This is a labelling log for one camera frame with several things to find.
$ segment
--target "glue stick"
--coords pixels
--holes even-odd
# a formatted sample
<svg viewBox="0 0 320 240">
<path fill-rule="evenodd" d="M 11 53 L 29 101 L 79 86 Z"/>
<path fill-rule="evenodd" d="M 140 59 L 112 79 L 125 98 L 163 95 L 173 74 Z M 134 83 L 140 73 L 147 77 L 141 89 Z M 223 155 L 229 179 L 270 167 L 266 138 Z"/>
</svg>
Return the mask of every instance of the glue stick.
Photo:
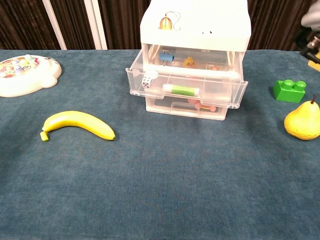
<svg viewBox="0 0 320 240">
<path fill-rule="evenodd" d="M 179 86 L 173 84 L 164 84 L 162 89 L 167 94 L 177 94 L 191 97 L 198 97 L 200 91 L 199 88 Z"/>
</svg>

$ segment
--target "gold bell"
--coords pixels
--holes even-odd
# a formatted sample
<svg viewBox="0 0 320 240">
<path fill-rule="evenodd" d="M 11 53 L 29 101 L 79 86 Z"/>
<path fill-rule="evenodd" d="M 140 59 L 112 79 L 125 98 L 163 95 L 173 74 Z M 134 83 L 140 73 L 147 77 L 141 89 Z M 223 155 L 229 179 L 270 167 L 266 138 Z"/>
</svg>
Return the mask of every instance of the gold bell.
<svg viewBox="0 0 320 240">
<path fill-rule="evenodd" d="M 167 15 L 165 15 L 165 17 L 161 19 L 160 29 L 163 29 L 163 30 L 171 30 L 172 29 L 172 21 L 170 20 L 170 18 L 167 17 Z"/>
</svg>

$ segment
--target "pear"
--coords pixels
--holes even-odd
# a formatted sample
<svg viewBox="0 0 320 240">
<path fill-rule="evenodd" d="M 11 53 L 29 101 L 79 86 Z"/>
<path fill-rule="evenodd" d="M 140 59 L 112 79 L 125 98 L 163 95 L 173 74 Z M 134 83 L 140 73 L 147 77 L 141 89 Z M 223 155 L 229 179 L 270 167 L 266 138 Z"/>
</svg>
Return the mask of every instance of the pear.
<svg viewBox="0 0 320 240">
<path fill-rule="evenodd" d="M 290 135 L 301 140 L 311 140 L 320 136 L 320 108 L 315 99 L 316 95 L 285 117 L 284 128 Z"/>
</svg>

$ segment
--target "dark curtain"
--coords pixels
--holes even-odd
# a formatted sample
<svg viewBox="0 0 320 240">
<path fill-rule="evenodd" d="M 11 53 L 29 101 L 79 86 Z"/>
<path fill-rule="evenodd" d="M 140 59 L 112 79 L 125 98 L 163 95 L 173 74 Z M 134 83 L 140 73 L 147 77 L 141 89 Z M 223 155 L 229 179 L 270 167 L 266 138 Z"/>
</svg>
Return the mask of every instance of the dark curtain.
<svg viewBox="0 0 320 240">
<path fill-rule="evenodd" d="M 248 0 L 252 35 L 248 49 L 297 50 L 301 18 L 316 0 Z M 109 49 L 139 49 L 140 22 L 149 0 L 99 0 Z"/>
<path fill-rule="evenodd" d="M 301 19 L 316 0 L 248 0 L 252 34 L 249 49 L 298 50 Z"/>
<path fill-rule="evenodd" d="M 150 0 L 98 0 L 108 49 L 139 49 L 140 22 Z"/>
<path fill-rule="evenodd" d="M 66 48 L 96 49 L 83 0 L 50 0 Z"/>
<path fill-rule="evenodd" d="M 41 0 L 0 0 L 0 49 L 60 49 Z"/>
</svg>

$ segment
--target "yellow banana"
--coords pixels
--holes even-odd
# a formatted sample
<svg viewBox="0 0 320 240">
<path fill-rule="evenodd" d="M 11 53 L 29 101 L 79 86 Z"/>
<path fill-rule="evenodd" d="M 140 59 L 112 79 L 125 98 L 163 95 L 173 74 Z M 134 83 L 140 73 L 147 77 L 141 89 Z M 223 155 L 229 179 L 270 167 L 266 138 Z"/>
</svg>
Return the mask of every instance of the yellow banana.
<svg viewBox="0 0 320 240">
<path fill-rule="evenodd" d="M 112 128 L 100 119 L 81 111 L 62 111 L 50 116 L 43 124 L 41 140 L 47 142 L 48 132 L 63 127 L 80 127 L 105 140 L 115 140 Z"/>
</svg>

